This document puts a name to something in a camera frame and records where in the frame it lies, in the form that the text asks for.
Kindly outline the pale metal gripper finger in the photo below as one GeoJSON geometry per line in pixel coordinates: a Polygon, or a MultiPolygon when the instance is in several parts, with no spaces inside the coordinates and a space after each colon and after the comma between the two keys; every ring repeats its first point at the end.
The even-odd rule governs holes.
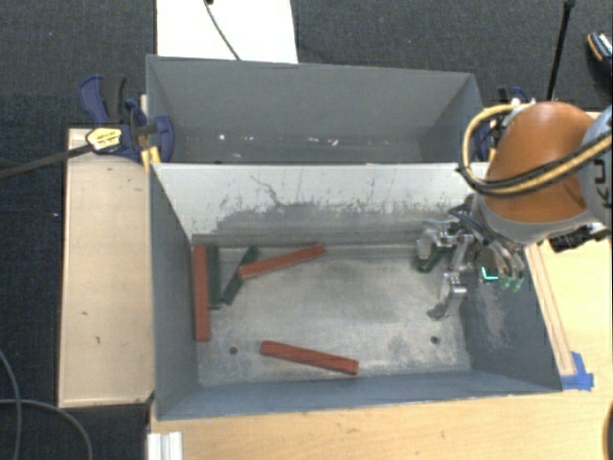
{"type": "Polygon", "coordinates": [[[458,272],[445,272],[436,305],[427,311],[432,320],[456,315],[467,296],[467,287],[458,272]]]}
{"type": "Polygon", "coordinates": [[[453,250],[459,244],[460,231],[460,223],[452,218],[425,220],[417,240],[418,259],[427,261],[435,254],[453,250]]]}

